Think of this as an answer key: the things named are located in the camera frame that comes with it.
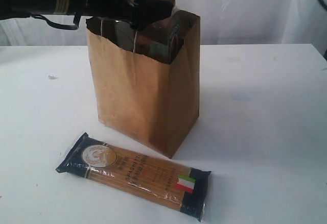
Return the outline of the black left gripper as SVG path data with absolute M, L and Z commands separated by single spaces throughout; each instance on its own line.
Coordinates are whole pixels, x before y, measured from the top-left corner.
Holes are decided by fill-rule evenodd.
M 130 20 L 133 29 L 171 16 L 175 0 L 69 0 L 69 15 Z

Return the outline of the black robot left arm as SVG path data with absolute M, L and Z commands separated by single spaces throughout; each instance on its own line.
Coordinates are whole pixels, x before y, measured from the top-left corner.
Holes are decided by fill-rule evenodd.
M 168 0 L 1 0 L 1 19 L 40 19 L 53 28 L 77 30 L 83 16 L 120 20 L 135 30 L 168 18 Z

